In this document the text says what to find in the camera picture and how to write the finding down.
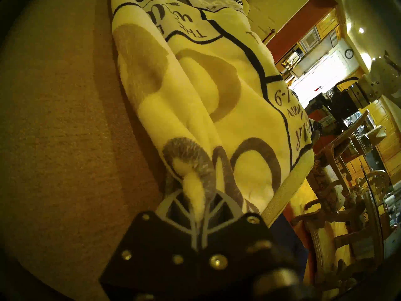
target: bolt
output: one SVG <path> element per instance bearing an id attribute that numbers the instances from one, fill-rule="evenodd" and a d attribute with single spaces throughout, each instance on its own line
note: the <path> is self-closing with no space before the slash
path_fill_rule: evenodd
<path id="1" fill-rule="evenodd" d="M 260 222 L 259 218 L 254 216 L 249 216 L 247 221 L 252 224 L 258 224 Z"/>
<path id="2" fill-rule="evenodd" d="M 173 255 L 173 262 L 176 265 L 183 264 L 184 258 L 180 254 L 175 254 L 175 255 Z"/>
<path id="3" fill-rule="evenodd" d="M 224 270 L 228 265 L 228 260 L 222 254 L 215 254 L 209 259 L 209 264 L 215 270 Z"/>
<path id="4" fill-rule="evenodd" d="M 124 250 L 121 253 L 121 256 L 123 257 L 124 260 L 129 260 L 129 259 L 132 258 L 132 254 L 131 254 L 131 252 L 129 250 Z"/>

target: fleece blanket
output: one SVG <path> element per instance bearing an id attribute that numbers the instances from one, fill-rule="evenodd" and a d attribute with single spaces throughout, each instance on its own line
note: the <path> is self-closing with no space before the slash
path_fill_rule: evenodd
<path id="1" fill-rule="evenodd" d="M 242 0 L 111 6 L 124 89 L 196 221 L 218 189 L 272 223 L 313 165 L 313 128 Z"/>

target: beige carpet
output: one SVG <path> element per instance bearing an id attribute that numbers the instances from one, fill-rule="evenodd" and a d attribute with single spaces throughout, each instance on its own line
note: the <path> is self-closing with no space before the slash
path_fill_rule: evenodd
<path id="1" fill-rule="evenodd" d="M 108 0 L 33 0 L 0 50 L 1 241 L 76 300 L 165 176 L 112 50 Z"/>

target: ceiling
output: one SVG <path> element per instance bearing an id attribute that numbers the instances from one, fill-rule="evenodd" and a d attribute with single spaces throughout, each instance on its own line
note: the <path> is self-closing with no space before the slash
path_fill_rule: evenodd
<path id="1" fill-rule="evenodd" d="M 372 58 L 388 51 L 401 63 L 401 20 L 399 0 L 336 0 L 345 22 L 342 29 L 348 44 L 358 52 L 357 59 L 367 72 Z"/>

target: orange wall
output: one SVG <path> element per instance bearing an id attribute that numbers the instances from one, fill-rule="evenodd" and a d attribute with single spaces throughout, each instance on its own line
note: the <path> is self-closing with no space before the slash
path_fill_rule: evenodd
<path id="1" fill-rule="evenodd" d="M 274 62 L 278 62 L 312 27 L 337 5 L 334 0 L 310 0 L 269 41 Z"/>

